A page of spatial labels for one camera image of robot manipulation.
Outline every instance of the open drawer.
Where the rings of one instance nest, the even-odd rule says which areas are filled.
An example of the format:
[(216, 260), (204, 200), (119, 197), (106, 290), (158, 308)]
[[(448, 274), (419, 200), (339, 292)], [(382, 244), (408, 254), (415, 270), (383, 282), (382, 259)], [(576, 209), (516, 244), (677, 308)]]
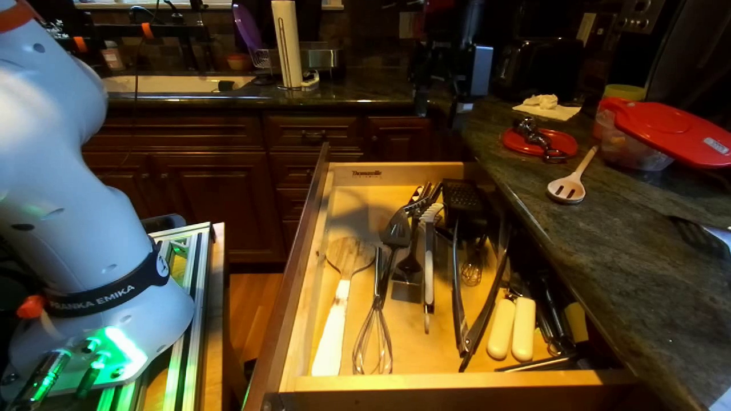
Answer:
[[(420, 302), (387, 297), (383, 317), (392, 341), (392, 374), (355, 374), (352, 349), (371, 310), (374, 270), (352, 278), (342, 360), (336, 376), (313, 376), (313, 359), (339, 274), (325, 263), (339, 238), (361, 238), (380, 247), (380, 231), (405, 206), (420, 182), (444, 178), (478, 181), (479, 172), (461, 162), (320, 162), (293, 254), (284, 290), (275, 308), (262, 356), (255, 363), (244, 408), (615, 408), (634, 398), (634, 379), (623, 368), (495, 372), (516, 363), (493, 360), (484, 341), (471, 365), (456, 372), (448, 270), (436, 266), (436, 310), (425, 334)], [(484, 297), (465, 297), (465, 317), (474, 317)], [(535, 338), (535, 359), (548, 359), (544, 338)]]

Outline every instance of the floor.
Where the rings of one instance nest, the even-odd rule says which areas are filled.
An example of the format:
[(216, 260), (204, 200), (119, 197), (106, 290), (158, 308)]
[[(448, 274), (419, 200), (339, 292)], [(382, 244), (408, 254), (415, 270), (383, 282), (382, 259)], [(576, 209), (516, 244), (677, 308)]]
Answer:
[(238, 363), (249, 363), (259, 356), (278, 284), (281, 274), (229, 277), (229, 338)]

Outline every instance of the whisk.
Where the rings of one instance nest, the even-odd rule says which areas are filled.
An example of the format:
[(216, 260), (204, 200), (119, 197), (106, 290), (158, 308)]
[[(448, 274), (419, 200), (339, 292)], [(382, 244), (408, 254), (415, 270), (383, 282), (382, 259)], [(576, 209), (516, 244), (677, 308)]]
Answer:
[(374, 294), (367, 317), (359, 331), (352, 349), (355, 374), (391, 374), (392, 372), (392, 346), (383, 317), (383, 305), (389, 292), (389, 270), (383, 270), (382, 247), (374, 254)]

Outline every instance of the purple object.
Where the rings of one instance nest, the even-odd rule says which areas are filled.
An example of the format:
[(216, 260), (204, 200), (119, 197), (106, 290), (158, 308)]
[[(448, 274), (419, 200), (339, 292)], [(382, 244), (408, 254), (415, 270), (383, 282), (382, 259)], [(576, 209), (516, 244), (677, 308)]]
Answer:
[(261, 49), (261, 33), (259, 33), (255, 21), (251, 19), (249, 10), (232, 2), (230, 12), (232, 12), (236, 29), (238, 29), (239, 39), (244, 41), (244, 47), (249, 49), (249, 53)]

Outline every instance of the kitchen counter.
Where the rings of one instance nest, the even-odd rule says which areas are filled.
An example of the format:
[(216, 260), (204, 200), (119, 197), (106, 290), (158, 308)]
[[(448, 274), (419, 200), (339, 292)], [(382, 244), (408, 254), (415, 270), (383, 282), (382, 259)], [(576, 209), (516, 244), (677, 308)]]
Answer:
[(661, 176), (638, 176), (596, 155), (582, 176), (586, 200), (559, 206), (546, 182), (581, 162), (592, 121), (578, 117), (559, 126), (578, 138), (581, 154), (567, 165), (546, 165), (500, 146), (512, 117), (506, 104), (479, 104), (464, 121), (464, 141), (621, 363), (669, 408), (720, 403), (731, 388), (731, 257), (689, 247), (663, 215), (728, 227), (728, 173), (674, 165)]
[(239, 89), (219, 93), (110, 93), (110, 104), (200, 104), (243, 108), (408, 108), (412, 88), (401, 71), (352, 71), (344, 78), (321, 78), (313, 89), (284, 89), (281, 80), (255, 78)]

